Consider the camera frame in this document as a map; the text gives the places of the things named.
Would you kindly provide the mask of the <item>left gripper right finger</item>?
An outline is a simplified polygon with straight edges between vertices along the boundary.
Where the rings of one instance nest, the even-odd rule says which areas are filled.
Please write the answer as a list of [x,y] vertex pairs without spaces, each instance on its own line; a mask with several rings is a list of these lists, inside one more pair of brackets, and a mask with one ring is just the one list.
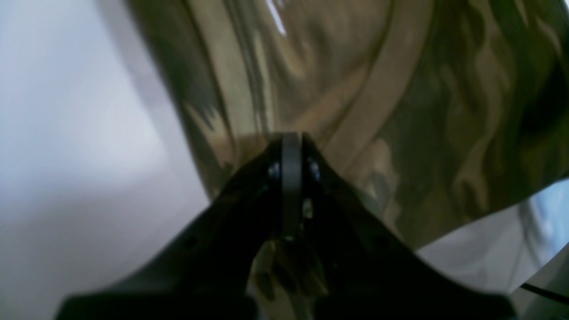
[[360,202],[302,139],[303,191],[313,203],[305,238],[321,260],[329,293],[316,320],[516,320],[503,295],[469,289],[419,259]]

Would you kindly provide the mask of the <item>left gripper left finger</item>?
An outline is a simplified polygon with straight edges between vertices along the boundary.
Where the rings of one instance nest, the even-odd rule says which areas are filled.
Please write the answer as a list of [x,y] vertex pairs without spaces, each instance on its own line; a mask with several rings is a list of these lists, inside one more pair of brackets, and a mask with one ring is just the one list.
[[97,293],[73,296],[59,320],[254,320],[247,279],[260,247],[301,224],[301,136],[276,136],[154,259]]

